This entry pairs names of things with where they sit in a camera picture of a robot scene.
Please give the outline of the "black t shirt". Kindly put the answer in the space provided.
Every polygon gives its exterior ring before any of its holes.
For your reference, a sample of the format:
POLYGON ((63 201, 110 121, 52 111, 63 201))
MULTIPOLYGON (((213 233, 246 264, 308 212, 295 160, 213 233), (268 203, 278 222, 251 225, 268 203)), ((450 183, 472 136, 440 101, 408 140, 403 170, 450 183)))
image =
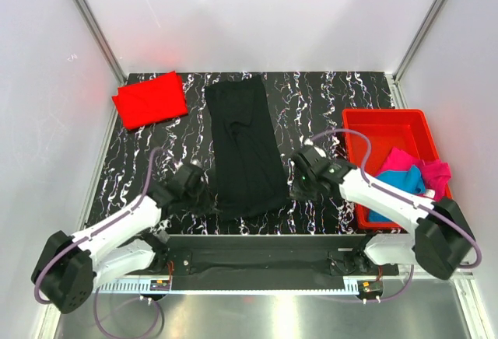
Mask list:
POLYGON ((254 217, 289 199, 260 75, 205 89, 211 117, 219 217, 254 217))

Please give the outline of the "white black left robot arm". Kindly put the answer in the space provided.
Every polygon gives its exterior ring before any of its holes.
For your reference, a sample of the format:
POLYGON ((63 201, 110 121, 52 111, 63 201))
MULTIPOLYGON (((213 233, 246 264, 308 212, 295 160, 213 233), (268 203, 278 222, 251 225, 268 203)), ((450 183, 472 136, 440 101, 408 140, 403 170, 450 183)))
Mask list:
POLYGON ((128 273, 162 272, 167 237, 149 230, 177 207, 204 211, 211 203, 205 171, 192 160, 180 164, 166 183, 147 183, 139 196, 101 222, 71 235, 55 232, 31 275, 35 299, 69 314, 94 290, 128 273))

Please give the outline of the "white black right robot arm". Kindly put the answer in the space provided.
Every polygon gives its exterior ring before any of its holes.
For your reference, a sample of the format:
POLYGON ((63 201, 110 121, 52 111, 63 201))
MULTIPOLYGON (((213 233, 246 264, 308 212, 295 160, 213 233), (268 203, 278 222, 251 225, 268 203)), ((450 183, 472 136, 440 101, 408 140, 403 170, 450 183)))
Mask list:
POLYGON ((434 201, 406 193, 344 160, 330 159, 315 145, 292 154, 299 194, 341 197, 390 219, 402 234, 374 233, 349 251, 341 272, 370 274, 386 264, 420 266, 426 273, 449 279, 462 266, 475 238, 458 204, 443 197, 434 201))

